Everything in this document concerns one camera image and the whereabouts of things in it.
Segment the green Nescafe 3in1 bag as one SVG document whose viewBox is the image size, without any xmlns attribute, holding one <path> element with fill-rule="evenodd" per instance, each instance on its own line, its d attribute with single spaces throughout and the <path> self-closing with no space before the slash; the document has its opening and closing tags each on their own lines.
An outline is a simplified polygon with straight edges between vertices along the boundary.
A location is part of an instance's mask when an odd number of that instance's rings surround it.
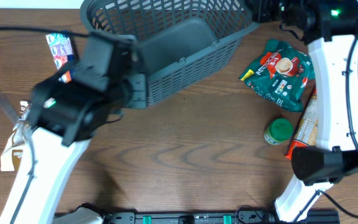
<svg viewBox="0 0 358 224">
<path fill-rule="evenodd" d="M 310 56 L 276 39 L 268 40 L 262 54 L 239 76 L 256 94 L 291 112 L 303 111 L 301 96 L 314 78 Z"/>
</svg>

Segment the grey plastic basket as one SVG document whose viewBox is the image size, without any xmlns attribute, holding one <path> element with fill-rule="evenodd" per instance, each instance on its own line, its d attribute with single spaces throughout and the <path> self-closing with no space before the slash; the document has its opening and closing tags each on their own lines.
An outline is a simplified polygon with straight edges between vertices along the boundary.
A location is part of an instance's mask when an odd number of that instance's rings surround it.
<svg viewBox="0 0 358 224">
<path fill-rule="evenodd" d="M 224 68 L 258 25 L 243 1 L 85 0 L 81 20 L 137 41 L 142 68 L 127 108 L 145 109 Z"/>
</svg>

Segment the green lidded jar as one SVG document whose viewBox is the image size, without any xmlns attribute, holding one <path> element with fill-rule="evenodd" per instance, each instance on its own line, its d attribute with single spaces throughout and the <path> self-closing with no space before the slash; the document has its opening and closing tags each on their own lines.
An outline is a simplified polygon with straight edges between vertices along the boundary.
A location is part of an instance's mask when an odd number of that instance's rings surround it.
<svg viewBox="0 0 358 224">
<path fill-rule="evenodd" d="M 264 130 L 264 139 L 271 145 L 279 145 L 293 136 L 293 125 L 284 118 L 278 118 Z"/>
</svg>

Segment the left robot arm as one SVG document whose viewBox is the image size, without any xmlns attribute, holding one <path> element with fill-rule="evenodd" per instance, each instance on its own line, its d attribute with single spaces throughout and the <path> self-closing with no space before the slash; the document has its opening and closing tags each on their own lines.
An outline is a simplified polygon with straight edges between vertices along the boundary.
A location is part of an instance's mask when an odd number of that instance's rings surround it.
<svg viewBox="0 0 358 224">
<path fill-rule="evenodd" d="M 36 84 L 22 125 L 25 149 L 0 223 L 51 223 L 69 176 L 96 130 L 129 106 L 137 39 L 100 30 L 82 58 Z"/>
</svg>

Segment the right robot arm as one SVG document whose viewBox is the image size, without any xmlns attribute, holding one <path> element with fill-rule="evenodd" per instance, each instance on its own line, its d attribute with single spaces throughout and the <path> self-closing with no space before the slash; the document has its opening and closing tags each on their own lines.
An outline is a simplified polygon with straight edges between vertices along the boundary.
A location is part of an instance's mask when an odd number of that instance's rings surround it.
<svg viewBox="0 0 358 224">
<path fill-rule="evenodd" d="M 303 32 L 316 79 L 316 144 L 293 150 L 293 177 L 268 220 L 298 223 L 321 195 L 358 172 L 358 1 L 247 1 L 254 22 Z"/>
</svg>

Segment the Kleenex tissue multipack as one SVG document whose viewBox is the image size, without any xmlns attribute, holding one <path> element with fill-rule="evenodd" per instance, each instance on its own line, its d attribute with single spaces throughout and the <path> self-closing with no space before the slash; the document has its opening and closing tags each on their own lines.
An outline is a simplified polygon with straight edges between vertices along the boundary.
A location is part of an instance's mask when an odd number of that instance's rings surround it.
<svg viewBox="0 0 358 224">
<path fill-rule="evenodd" d="M 61 69 L 67 62 L 76 60 L 73 45 L 69 36 L 62 33 L 51 33 L 47 34 L 45 37 L 57 70 Z"/>
</svg>

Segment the orange spaghetti packet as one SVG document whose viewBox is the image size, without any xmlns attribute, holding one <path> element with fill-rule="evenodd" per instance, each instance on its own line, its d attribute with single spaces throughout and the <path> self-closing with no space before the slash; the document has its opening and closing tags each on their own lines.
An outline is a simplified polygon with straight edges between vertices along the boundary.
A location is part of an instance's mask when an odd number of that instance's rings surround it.
<svg viewBox="0 0 358 224">
<path fill-rule="evenodd" d="M 316 89 L 308 100 L 303 116 L 298 123 L 296 132 L 293 135 L 288 151 L 285 155 L 287 159 L 292 158 L 292 152 L 296 147 L 315 146 L 318 133 L 318 101 Z"/>
</svg>

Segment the beige crumpled coffee bag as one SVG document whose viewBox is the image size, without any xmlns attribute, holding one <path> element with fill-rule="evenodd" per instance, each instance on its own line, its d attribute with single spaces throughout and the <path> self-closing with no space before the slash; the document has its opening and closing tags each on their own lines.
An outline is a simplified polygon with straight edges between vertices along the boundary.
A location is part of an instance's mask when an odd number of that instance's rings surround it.
<svg viewBox="0 0 358 224">
<path fill-rule="evenodd" d="M 18 171 L 23 157 L 26 143 L 24 141 L 22 127 L 24 121 L 27 119 L 32 104 L 29 101 L 21 101 L 20 106 L 21 110 L 18 115 L 17 122 L 12 129 L 12 134 L 0 156 L 0 170 L 2 172 Z"/>
</svg>

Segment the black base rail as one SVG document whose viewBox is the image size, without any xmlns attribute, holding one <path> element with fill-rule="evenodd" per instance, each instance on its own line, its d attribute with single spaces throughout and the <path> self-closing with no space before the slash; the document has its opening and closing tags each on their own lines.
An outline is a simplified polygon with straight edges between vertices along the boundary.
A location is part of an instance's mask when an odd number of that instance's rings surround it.
<svg viewBox="0 0 358 224">
<path fill-rule="evenodd" d="M 246 224 L 280 223 L 270 210 L 241 207 L 235 212 L 207 213 L 109 213 L 90 203 L 84 203 L 73 212 L 57 215 L 53 223 L 99 223 L 99 224 Z"/>
</svg>

